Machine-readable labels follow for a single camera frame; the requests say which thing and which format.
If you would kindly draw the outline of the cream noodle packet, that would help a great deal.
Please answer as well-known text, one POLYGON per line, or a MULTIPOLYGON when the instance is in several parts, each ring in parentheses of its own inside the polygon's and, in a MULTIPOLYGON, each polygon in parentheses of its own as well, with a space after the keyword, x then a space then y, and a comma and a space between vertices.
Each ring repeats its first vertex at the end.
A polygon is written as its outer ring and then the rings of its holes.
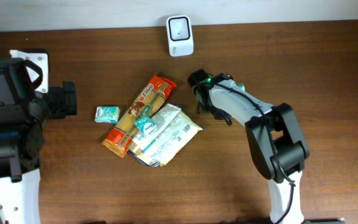
POLYGON ((165 166, 201 130, 201 126, 181 111, 140 154, 132 150, 128 154, 148 167, 165 166))

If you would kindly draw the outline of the white label packet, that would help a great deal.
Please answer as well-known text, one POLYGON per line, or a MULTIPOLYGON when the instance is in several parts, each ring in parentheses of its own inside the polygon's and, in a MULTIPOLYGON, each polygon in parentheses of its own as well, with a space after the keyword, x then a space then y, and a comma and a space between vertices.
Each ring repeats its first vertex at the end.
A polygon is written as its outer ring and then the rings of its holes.
POLYGON ((150 136, 145 136, 139 130, 128 145, 129 152, 131 151, 135 155, 141 154, 142 151, 170 124, 180 111, 180 107, 168 103, 156 112, 150 117, 156 123, 155 131, 150 136))

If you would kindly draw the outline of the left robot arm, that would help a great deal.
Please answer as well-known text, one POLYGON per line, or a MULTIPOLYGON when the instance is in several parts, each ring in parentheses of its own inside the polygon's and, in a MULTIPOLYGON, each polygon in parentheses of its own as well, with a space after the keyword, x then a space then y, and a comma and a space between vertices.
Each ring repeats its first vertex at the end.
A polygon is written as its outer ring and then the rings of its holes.
POLYGON ((0 223, 40 223, 40 150, 51 119, 77 114, 73 82, 48 85, 45 49, 0 60, 0 223))

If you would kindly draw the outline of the teal flushable wipes pack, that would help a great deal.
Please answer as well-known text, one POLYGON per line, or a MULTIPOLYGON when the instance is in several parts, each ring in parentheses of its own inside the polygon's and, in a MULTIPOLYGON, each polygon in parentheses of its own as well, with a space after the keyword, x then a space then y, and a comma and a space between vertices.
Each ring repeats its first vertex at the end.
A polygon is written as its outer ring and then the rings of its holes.
POLYGON ((236 83, 236 88, 238 91, 246 91, 243 83, 236 83))

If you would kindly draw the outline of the orange spaghetti packet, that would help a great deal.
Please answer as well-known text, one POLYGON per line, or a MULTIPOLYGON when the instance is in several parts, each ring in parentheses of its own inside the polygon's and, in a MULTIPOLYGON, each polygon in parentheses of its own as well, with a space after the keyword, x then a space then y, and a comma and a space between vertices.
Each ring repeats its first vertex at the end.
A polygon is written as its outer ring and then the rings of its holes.
POLYGON ((142 116, 152 117, 176 87, 175 82, 155 74, 101 144, 119 157, 124 157, 139 131, 135 121, 142 116))

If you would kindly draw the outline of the small teal tissue pack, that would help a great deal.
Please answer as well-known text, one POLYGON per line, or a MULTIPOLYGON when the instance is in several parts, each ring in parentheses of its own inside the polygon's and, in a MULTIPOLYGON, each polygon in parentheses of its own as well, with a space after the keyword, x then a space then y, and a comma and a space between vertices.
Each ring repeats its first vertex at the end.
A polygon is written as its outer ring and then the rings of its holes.
POLYGON ((135 125, 145 136, 150 136, 156 127, 155 121, 147 115, 139 117, 135 121, 135 125))

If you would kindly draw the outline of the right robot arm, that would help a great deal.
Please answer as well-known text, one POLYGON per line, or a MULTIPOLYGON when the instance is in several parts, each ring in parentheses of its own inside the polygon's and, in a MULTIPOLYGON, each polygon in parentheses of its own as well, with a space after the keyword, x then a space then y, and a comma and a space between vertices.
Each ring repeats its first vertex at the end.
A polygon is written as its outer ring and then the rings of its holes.
POLYGON ((228 125, 239 122, 246 131, 252 161, 268 181, 272 223, 305 223, 300 206, 300 180, 310 150, 293 108, 274 106, 246 92, 226 73, 203 69, 188 77, 200 113, 210 112, 228 125))

